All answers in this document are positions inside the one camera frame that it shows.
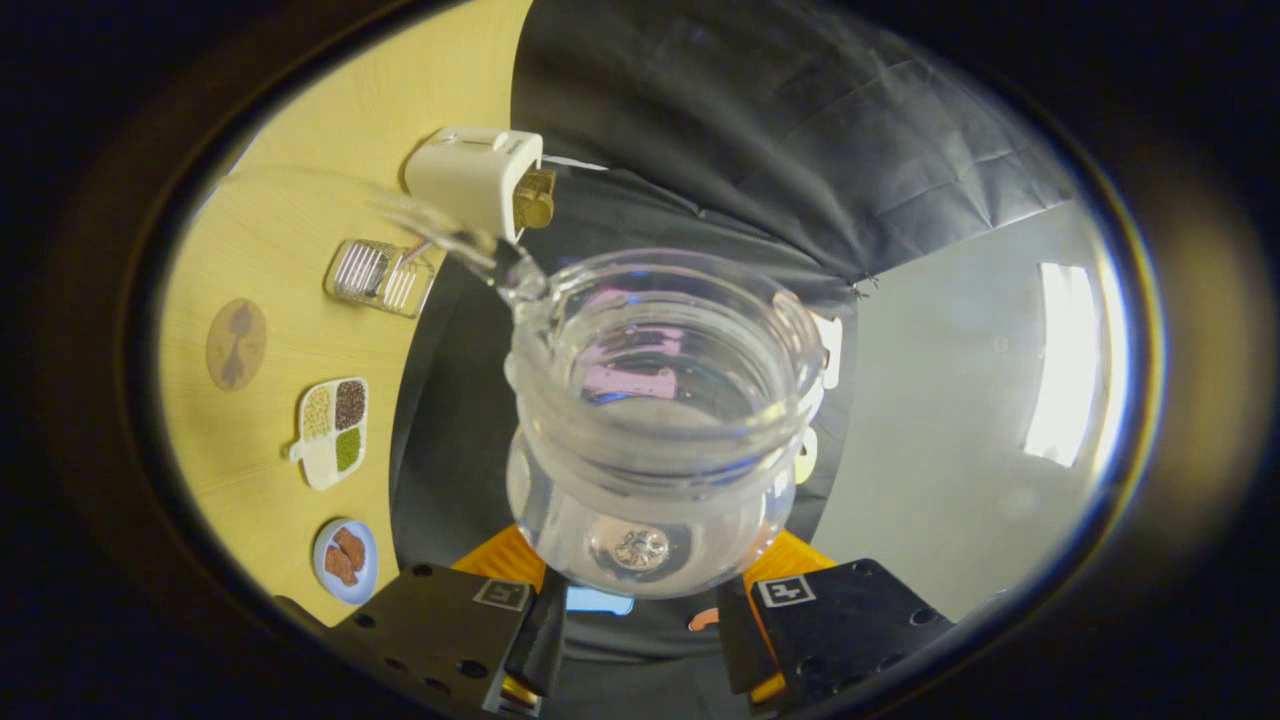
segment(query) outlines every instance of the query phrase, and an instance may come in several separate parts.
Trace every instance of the jar rim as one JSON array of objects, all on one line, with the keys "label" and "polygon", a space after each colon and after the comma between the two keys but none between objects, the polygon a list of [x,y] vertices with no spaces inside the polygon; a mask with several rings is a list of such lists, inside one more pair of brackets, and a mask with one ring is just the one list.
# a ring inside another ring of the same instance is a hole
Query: jar rim
[{"label": "jar rim", "polygon": [[[636,265],[650,273],[680,273],[686,277],[699,275],[717,282],[723,287],[741,291],[759,306],[776,327],[786,331],[780,338],[787,351],[795,393],[777,400],[751,415],[727,420],[708,427],[671,427],[652,420],[605,413],[603,407],[582,401],[576,393],[563,392],[553,382],[536,382],[534,378],[552,374],[552,356],[540,328],[552,324],[550,313],[564,291],[596,282],[602,273],[614,274],[632,272]],[[540,414],[549,424],[558,425],[550,436],[558,432],[572,433],[575,428],[593,428],[596,433],[625,438],[643,433],[657,441],[699,442],[731,446],[744,452],[780,446],[800,432],[813,419],[822,400],[823,346],[818,329],[800,299],[774,279],[736,260],[717,255],[671,249],[622,250],[596,255],[575,263],[549,278],[549,299],[526,307],[512,333],[512,356],[515,360],[517,395],[531,395],[532,400],[547,413]],[[759,295],[767,292],[772,302],[764,302]]]}]

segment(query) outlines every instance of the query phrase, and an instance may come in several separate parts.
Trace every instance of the round cork coaster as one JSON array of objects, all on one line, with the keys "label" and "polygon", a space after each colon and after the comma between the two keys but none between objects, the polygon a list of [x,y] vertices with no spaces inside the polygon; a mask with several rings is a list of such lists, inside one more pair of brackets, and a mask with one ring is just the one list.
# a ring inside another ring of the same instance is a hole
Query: round cork coaster
[{"label": "round cork coaster", "polygon": [[209,375],[233,392],[250,383],[266,356],[266,316],[252,300],[232,300],[214,318],[205,342]]}]

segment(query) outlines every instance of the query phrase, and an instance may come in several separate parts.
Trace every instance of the wooden table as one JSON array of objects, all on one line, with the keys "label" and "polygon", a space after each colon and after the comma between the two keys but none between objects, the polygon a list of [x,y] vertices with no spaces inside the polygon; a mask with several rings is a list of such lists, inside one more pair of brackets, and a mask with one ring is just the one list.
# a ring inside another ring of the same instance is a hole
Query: wooden table
[{"label": "wooden table", "polygon": [[[305,165],[398,187],[404,158],[438,128],[508,127],[529,4],[475,0],[387,38],[287,102],[236,170]],[[312,571],[312,543],[328,520],[349,516],[372,529],[379,588],[398,574],[389,448],[416,323],[321,290],[338,243],[365,232],[361,222],[287,191],[223,186],[177,252],[157,348],[169,439],[210,529],[264,592],[293,598],[328,625],[352,610]],[[436,266],[442,259],[430,256]],[[261,307],[266,342],[257,374],[228,392],[214,383],[205,351],[214,318],[236,299]],[[303,389],[347,375],[369,380],[367,454],[349,478],[317,492],[282,450],[297,437]]]}]

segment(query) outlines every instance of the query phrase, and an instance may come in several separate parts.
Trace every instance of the green powder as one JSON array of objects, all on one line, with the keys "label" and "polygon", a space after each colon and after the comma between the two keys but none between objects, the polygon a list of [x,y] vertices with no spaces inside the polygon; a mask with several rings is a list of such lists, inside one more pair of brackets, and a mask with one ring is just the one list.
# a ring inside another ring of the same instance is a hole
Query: green powder
[{"label": "green powder", "polygon": [[351,468],[360,459],[360,428],[338,436],[338,471]]}]

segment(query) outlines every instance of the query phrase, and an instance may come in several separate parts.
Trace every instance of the small glass container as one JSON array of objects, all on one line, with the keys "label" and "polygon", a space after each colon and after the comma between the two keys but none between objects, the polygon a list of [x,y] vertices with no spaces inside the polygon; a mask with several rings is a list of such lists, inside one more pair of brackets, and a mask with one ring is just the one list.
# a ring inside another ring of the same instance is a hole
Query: small glass container
[{"label": "small glass container", "polygon": [[556,570],[678,597],[754,562],[795,497],[823,347],[799,299],[745,265],[623,251],[517,306],[507,491]]},{"label": "small glass container", "polygon": [[435,282],[435,268],[421,255],[404,261],[404,251],[389,242],[343,242],[325,275],[325,292],[347,302],[417,318]]}]

